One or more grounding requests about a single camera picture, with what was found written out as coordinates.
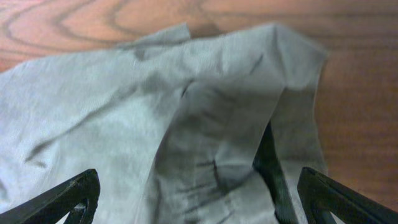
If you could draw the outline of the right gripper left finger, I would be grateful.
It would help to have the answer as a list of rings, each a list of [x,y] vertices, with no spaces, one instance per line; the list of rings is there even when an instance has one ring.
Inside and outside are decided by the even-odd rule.
[[[98,207],[100,181],[88,169],[37,197],[1,214],[1,223],[91,223]]]

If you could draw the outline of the grey shorts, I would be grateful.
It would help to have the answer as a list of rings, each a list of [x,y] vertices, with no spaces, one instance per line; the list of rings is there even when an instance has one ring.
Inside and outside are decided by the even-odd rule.
[[[95,169],[95,223],[305,223],[327,57],[280,24],[180,25],[21,63],[1,74],[1,211]]]

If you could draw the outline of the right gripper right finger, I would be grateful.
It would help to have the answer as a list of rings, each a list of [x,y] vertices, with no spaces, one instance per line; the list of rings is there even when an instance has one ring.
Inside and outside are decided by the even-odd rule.
[[[397,212],[347,188],[322,173],[304,167],[297,186],[307,221],[312,224],[395,224]]]

